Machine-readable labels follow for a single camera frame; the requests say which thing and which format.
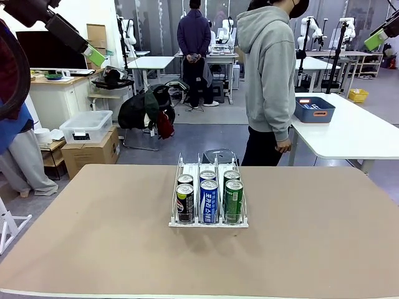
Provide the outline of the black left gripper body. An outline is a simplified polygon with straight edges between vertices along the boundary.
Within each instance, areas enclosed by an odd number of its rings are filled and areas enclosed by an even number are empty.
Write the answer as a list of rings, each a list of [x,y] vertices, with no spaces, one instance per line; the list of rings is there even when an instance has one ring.
[[[77,29],[61,15],[48,12],[45,28],[65,45],[77,53],[83,54],[88,48],[88,42],[79,34]]]

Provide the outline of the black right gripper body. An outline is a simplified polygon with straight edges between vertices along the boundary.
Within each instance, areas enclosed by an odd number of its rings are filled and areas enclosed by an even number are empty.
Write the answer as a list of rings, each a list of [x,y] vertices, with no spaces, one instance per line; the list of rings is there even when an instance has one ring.
[[[390,16],[382,25],[376,28],[370,36],[376,34],[381,29],[383,29],[388,38],[398,36],[398,12]]]

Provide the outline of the person's right hand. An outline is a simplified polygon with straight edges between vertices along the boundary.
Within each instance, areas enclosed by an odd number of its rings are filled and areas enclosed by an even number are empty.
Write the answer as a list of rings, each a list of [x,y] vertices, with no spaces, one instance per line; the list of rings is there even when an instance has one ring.
[[[288,138],[284,141],[278,141],[276,150],[280,153],[286,153],[289,152],[292,148],[292,143],[291,140]]]

